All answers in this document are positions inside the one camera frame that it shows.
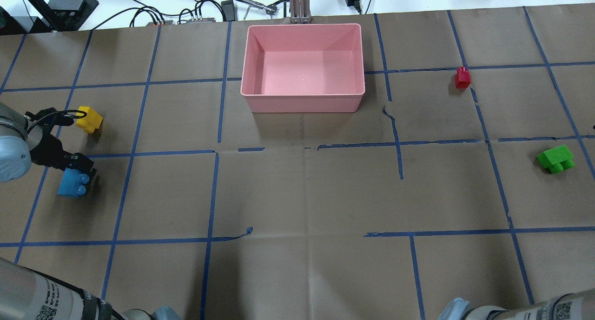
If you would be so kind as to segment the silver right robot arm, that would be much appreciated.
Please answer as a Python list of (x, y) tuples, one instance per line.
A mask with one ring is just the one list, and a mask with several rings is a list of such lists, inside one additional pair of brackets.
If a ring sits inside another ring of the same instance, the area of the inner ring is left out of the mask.
[(462, 298), (452, 299), (438, 320), (593, 320), (595, 290), (563, 294), (546, 301), (507, 309), (495, 305), (472, 307)]

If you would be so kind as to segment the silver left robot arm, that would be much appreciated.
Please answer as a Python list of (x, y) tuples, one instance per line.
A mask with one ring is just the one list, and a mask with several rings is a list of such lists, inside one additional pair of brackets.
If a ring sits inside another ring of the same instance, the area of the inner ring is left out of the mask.
[(95, 163), (81, 153), (65, 151), (53, 135), (54, 127), (69, 127), (88, 112), (57, 110), (53, 107), (36, 114), (22, 115), (3, 102), (0, 104), (0, 180), (8, 182), (25, 175), (32, 164), (58, 170), (75, 169), (89, 178), (97, 174)]

